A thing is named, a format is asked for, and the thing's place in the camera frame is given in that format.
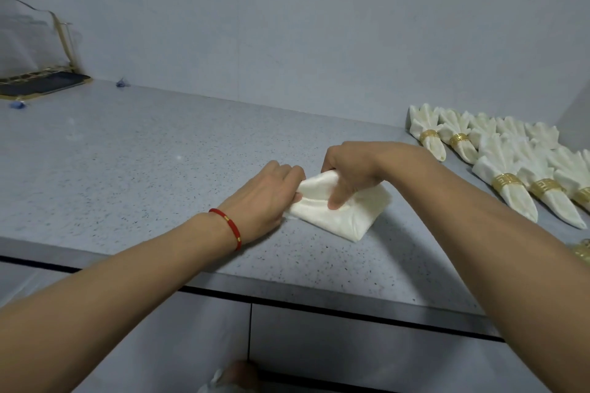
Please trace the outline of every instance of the person's right hand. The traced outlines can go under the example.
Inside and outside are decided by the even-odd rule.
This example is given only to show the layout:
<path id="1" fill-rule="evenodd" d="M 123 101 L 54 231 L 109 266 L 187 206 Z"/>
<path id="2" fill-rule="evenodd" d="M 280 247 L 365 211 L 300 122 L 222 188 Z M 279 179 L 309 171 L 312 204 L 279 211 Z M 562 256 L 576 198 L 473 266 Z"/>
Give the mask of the person's right hand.
<path id="1" fill-rule="evenodd" d="M 394 145 L 393 142 L 344 142 L 328 148 L 321 172 L 335 169 L 340 175 L 328 208 L 337 210 L 358 190 L 381 183 L 384 176 L 380 160 Z"/>

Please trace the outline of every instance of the napkin ring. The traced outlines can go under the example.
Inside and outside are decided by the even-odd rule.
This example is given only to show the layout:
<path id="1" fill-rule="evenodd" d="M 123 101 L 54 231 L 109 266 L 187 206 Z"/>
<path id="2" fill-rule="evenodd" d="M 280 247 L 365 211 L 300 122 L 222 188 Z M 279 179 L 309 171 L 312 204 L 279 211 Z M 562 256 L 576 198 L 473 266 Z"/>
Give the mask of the napkin ring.
<path id="1" fill-rule="evenodd" d="M 590 204 L 590 187 L 582 188 L 572 197 L 580 205 Z"/>
<path id="2" fill-rule="evenodd" d="M 469 141 L 469 138 L 465 134 L 455 134 L 449 140 L 449 144 L 451 145 L 451 147 L 453 149 L 455 149 L 457 147 L 457 145 L 459 144 L 459 142 L 462 142 L 463 140 Z"/>
<path id="3" fill-rule="evenodd" d="M 420 138 L 418 139 L 418 141 L 422 143 L 422 146 L 424 146 L 424 140 L 426 140 L 426 137 L 439 137 L 439 133 L 434 129 L 425 130 L 422 134 L 420 134 Z"/>
<path id="4" fill-rule="evenodd" d="M 565 191 L 565 188 L 563 188 L 559 182 L 553 179 L 541 179 L 531 183 L 529 187 L 529 191 L 533 193 L 538 199 L 541 199 L 546 192 L 552 189 Z"/>
<path id="5" fill-rule="evenodd" d="M 498 193 L 503 187 L 510 184 L 523 185 L 522 181 L 512 173 L 504 173 L 494 177 L 491 181 L 491 187 L 494 188 Z"/>
<path id="6" fill-rule="evenodd" d="M 571 250 L 576 256 L 590 264 L 590 239 L 582 240 L 577 246 L 573 246 Z"/>

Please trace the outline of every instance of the red string bracelet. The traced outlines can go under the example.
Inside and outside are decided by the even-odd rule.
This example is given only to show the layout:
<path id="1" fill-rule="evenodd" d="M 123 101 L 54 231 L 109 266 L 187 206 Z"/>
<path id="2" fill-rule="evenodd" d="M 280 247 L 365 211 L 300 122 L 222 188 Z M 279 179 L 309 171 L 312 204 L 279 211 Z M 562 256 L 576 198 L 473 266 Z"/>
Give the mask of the red string bracelet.
<path id="1" fill-rule="evenodd" d="M 221 216 L 222 218 L 224 218 L 227 221 L 227 225 L 230 226 L 231 231 L 234 233 L 235 238 L 238 240 L 238 247 L 236 247 L 236 250 L 239 250 L 240 247 L 242 246 L 242 238 L 240 236 L 240 231 L 238 230 L 238 227 L 234 224 L 234 222 L 227 217 L 227 215 L 221 211 L 221 210 L 217 210 L 217 208 L 212 208 L 209 210 L 209 213 L 217 213 L 219 216 Z"/>

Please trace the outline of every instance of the gray wall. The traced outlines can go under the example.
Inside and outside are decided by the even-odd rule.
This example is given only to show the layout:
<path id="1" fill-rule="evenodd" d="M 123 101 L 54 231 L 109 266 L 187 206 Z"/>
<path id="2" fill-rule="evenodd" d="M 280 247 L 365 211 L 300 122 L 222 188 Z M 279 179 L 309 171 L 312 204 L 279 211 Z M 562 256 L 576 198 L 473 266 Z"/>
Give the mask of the gray wall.
<path id="1" fill-rule="evenodd" d="M 557 122 L 559 142 L 571 150 L 590 150 L 590 80 Z"/>
<path id="2" fill-rule="evenodd" d="M 555 123 L 590 70 L 588 0 L 26 0 L 93 77 L 403 126 L 410 103 Z"/>

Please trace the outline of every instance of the gray speckled countertop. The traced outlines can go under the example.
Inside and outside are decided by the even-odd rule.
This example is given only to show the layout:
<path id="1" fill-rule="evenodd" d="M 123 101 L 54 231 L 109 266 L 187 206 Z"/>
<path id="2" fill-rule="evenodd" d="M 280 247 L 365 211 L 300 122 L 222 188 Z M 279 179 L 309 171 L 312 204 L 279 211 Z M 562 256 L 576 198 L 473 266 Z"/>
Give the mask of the gray speckled countertop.
<path id="1" fill-rule="evenodd" d="M 23 111 L 0 107 L 0 255 L 31 253 L 32 243 L 112 255 L 218 205 L 271 159 L 311 176 L 332 144 L 416 143 L 391 126 L 102 81 L 33 100 Z M 445 165 L 490 191 L 452 151 Z M 432 235 L 389 189 L 395 201 L 358 243 L 288 220 L 210 272 L 229 276 L 225 284 L 275 282 L 284 296 L 302 288 L 312 289 L 302 296 L 379 300 L 381 309 L 482 315 Z M 563 241 L 588 235 L 541 205 L 539 218 Z"/>

